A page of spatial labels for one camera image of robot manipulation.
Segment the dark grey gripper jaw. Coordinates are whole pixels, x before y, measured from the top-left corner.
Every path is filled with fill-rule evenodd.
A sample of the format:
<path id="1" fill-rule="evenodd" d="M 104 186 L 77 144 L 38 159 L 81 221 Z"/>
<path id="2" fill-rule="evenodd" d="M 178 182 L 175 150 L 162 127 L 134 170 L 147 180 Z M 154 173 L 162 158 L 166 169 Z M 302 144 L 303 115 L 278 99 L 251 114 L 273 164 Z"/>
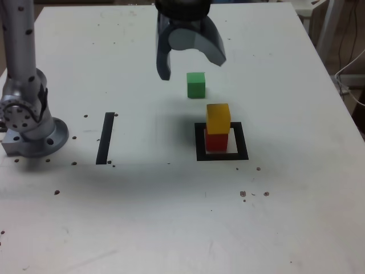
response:
<path id="1" fill-rule="evenodd" d="M 169 19 L 158 13 L 156 27 L 156 68 L 161 80 L 170 80 L 171 68 L 169 53 L 172 50 L 169 44 L 171 28 Z"/>

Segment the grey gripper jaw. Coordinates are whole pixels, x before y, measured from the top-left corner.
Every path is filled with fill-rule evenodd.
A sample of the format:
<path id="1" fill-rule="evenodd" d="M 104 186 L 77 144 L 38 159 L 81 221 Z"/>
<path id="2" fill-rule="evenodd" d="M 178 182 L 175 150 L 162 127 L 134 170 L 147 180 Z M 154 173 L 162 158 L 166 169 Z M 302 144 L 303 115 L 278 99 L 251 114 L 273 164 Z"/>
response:
<path id="1" fill-rule="evenodd" d="M 209 17 L 199 21 L 173 21 L 174 30 L 168 43 L 173 50 L 195 49 L 203 53 L 209 62 L 222 66 L 226 55 L 222 38 Z"/>

